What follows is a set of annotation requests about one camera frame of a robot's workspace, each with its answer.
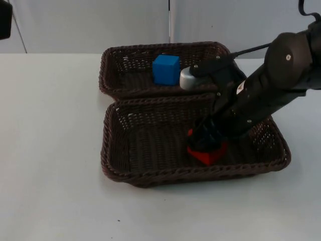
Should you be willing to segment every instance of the label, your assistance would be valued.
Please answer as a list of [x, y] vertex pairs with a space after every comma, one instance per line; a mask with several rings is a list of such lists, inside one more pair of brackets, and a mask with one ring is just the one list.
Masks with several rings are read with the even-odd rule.
[[242, 83], [240, 83], [240, 85], [237, 87], [236, 94], [239, 94], [242, 92], [242, 90], [244, 89], [244, 83], [245, 83], [245, 80]]

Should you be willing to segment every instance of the wicker basket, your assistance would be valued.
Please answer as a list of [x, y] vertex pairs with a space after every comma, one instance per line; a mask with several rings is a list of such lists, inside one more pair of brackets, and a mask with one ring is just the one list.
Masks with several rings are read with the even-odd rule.
[[159, 54], [176, 55], [180, 57], [181, 69], [183, 69], [201, 60], [228, 53], [230, 53], [229, 50], [217, 42], [110, 48], [102, 55], [99, 88], [115, 100], [216, 92], [217, 87], [214, 84], [202, 85], [188, 92], [179, 86], [156, 85], [152, 77], [152, 62]]
[[247, 137], [230, 142], [227, 154], [206, 167], [189, 156], [186, 136], [193, 121], [209, 113], [214, 94], [123, 100], [104, 121], [101, 165], [116, 182], [137, 187], [230, 179], [285, 168], [289, 148], [270, 117]]

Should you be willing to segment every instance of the basket rim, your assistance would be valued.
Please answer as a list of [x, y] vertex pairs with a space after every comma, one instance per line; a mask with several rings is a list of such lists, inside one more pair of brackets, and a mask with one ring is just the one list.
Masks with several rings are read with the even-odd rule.
[[[209, 94], [203, 94], [203, 95], [195, 95], [195, 99], [201, 99], [201, 98], [207, 98]], [[191, 96], [173, 96], [173, 97], [161, 97], [157, 98], [157, 102], [159, 103], [159, 100], [162, 99], [162, 101], [170, 101], [170, 102], [184, 102], [186, 99], [191, 99]], [[106, 173], [112, 173], [112, 175], [123, 177], [126, 182], [128, 182], [128, 179], [132, 176], [159, 176], [159, 175], [168, 175], [169, 173], [174, 174], [176, 172], [225, 172], [228, 174], [229, 170], [233, 167], [234, 169], [267, 169], [271, 166], [278, 166], [278, 168], [275, 168], [274, 171], [281, 170], [289, 165], [291, 161], [291, 152], [289, 150], [288, 144], [286, 143], [283, 135], [279, 131], [279, 128], [277, 127], [276, 123], [274, 122], [273, 118], [270, 116], [266, 122], [269, 122], [270, 128], [273, 129], [273, 132], [275, 135], [277, 135], [280, 142], [278, 142], [280, 150], [283, 150], [280, 154], [281, 156], [269, 163], [252, 163], [252, 164], [237, 164], [237, 165], [213, 165], [210, 167], [181, 167], [181, 168], [171, 168], [171, 169], [161, 169], [161, 170], [150, 170], [150, 171], [144, 171], [144, 172], [135, 172], [132, 173], [130, 171], [119, 171], [112, 167], [108, 160], [110, 160], [111, 157], [111, 150], [110, 150], [110, 142], [112, 141], [112, 116], [116, 114], [116, 109], [121, 108], [123, 105], [131, 105], [131, 104], [151, 104], [153, 101], [156, 101], [155, 98], [145, 98], [145, 99], [130, 99], [130, 100], [120, 100], [118, 102], [115, 102], [111, 104], [105, 115], [104, 119], [104, 129], [106, 132], [104, 132], [103, 136], [103, 147], [101, 150], [101, 166], [103, 169], [103, 172]]]
[[[106, 82], [108, 81], [106, 78], [106, 72], [107, 72], [107, 64], [108, 64], [108, 57], [109, 54], [112, 51], [115, 50], [122, 50], [122, 49], [138, 49], [138, 48], [157, 48], [157, 47], [179, 47], [179, 46], [218, 46], [222, 48], [226, 54], [230, 53], [230, 50], [223, 44], [217, 42], [217, 41], [201, 41], [201, 42], [190, 42], [190, 43], [163, 43], [163, 44], [141, 44], [141, 45], [129, 45], [129, 46], [118, 46], [118, 47], [110, 47], [107, 50], [105, 50], [101, 56], [101, 63], [100, 63], [100, 71], [99, 71], [99, 89], [101, 92], [105, 94], [133, 94], [139, 92], [140, 94], [143, 94], [143, 92], [151, 92], [151, 91], [168, 91], [168, 92], [177, 92], [178, 90], [181, 90], [179, 86], [153, 86], [149, 87], [148, 89], [142, 89], [142, 88], [112, 88], [108, 85], [106, 85]], [[214, 85], [209, 85], [211, 87], [211, 90], [213, 91], [217, 90], [217, 87]]]

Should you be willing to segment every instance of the black cable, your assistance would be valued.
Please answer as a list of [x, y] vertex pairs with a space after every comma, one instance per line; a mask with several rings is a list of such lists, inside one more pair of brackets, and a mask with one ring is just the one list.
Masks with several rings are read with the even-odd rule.
[[242, 51], [239, 51], [239, 52], [232, 53], [231, 56], [233, 56], [233, 58], [236, 58], [239, 55], [251, 53], [251, 52], [254, 52], [254, 51], [257, 51], [257, 50], [260, 50], [260, 49], [265, 49], [265, 48], [267, 48], [269, 46], [270, 46], [270, 44], [260, 45], [260, 46], [254, 47], [254, 48], [245, 49], [245, 50], [242, 50]]
[[304, 0], [299, 0], [299, 12], [301, 15], [303, 16], [313, 16], [315, 18], [315, 21], [316, 22], [319, 22], [321, 21], [321, 16], [320, 14], [318, 13], [310, 13], [310, 14], [307, 14], [305, 11], [304, 11]]

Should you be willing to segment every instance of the blue cube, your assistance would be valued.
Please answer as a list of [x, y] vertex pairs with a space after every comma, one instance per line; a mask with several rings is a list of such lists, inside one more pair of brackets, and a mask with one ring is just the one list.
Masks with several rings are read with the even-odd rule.
[[155, 84], [178, 85], [180, 72], [180, 58], [178, 56], [159, 55], [152, 63]]

